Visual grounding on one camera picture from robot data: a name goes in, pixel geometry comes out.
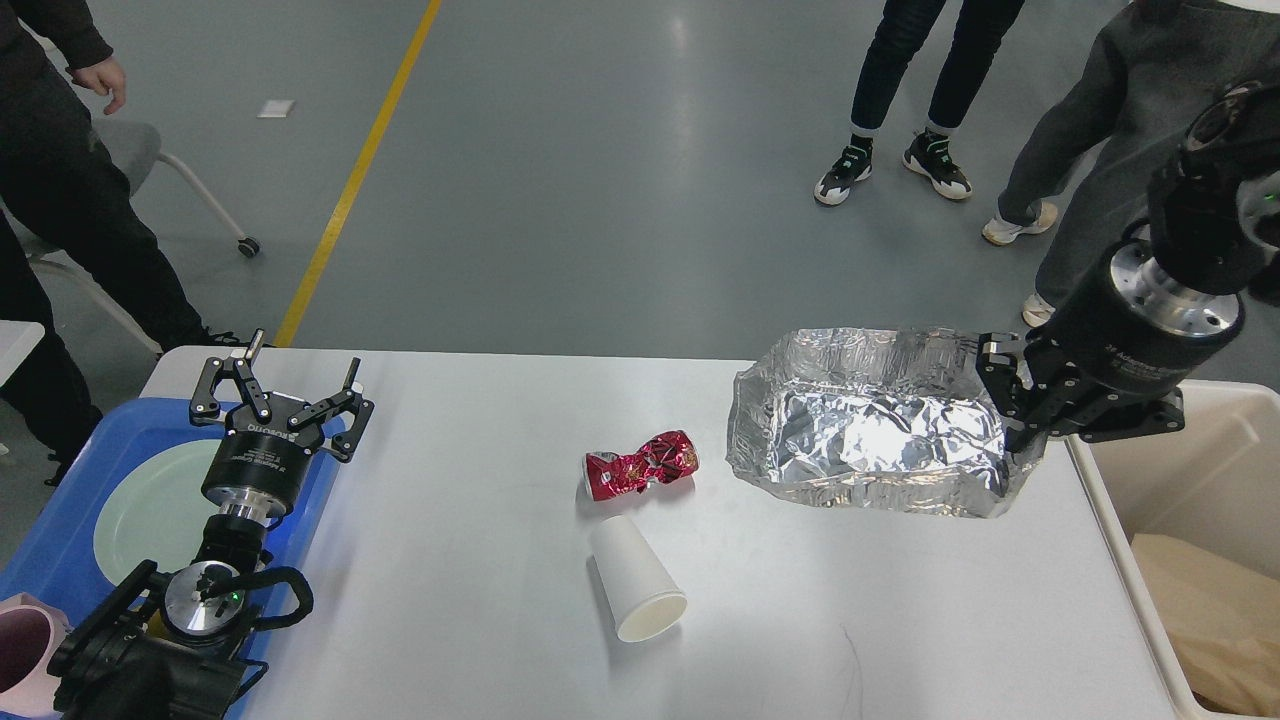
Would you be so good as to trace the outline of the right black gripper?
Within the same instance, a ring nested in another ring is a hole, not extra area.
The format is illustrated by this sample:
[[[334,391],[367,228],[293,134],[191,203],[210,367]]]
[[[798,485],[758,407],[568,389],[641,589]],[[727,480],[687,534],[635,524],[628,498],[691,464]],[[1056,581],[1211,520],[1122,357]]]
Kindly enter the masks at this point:
[[[1140,241],[1114,245],[1050,320],[1021,338],[978,336],[975,370],[1014,455],[1076,432],[1087,443],[1185,427],[1178,386],[1242,332],[1245,282],[1221,268],[1181,283]]]

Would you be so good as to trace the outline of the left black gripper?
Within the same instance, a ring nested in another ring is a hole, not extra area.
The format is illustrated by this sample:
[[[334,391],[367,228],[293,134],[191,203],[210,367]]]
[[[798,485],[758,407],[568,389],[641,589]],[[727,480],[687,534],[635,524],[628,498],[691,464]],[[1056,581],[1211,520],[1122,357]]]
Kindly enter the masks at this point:
[[[349,462],[374,414],[374,401],[356,387],[360,357],[351,360],[343,386],[328,398],[311,404],[283,393],[268,396],[253,374],[264,345],[265,331],[256,331],[242,356],[209,357],[188,409],[191,425],[225,429],[201,493],[219,506],[257,503],[257,521],[294,510],[315,451]],[[224,382],[234,384],[241,400],[228,413],[215,398]],[[349,415],[347,428],[328,436],[324,427],[342,415]]]

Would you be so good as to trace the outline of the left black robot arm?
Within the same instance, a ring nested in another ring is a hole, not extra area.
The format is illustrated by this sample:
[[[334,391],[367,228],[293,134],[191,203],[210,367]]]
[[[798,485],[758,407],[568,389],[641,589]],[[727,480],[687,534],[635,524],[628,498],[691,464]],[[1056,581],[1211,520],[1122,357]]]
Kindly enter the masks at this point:
[[[189,401],[196,427],[223,436],[201,487],[215,512],[193,561],[136,569],[52,652],[52,707],[65,719],[221,719],[268,671],[246,655],[257,633],[314,610],[296,568],[276,565],[269,532],[294,511],[320,454],[348,462],[374,405],[356,384],[307,401],[266,391],[253,374],[257,331],[239,357],[210,357]]]

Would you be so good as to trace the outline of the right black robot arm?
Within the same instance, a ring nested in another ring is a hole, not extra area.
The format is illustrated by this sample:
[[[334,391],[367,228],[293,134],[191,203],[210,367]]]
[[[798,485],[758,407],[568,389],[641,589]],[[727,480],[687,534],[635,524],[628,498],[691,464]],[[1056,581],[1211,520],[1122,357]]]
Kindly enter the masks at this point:
[[[1179,386],[1240,334],[1242,292],[1277,305],[1277,81],[1230,88],[1153,173],[1146,217],[1023,351],[980,336],[975,369],[1009,454],[1184,427]]]

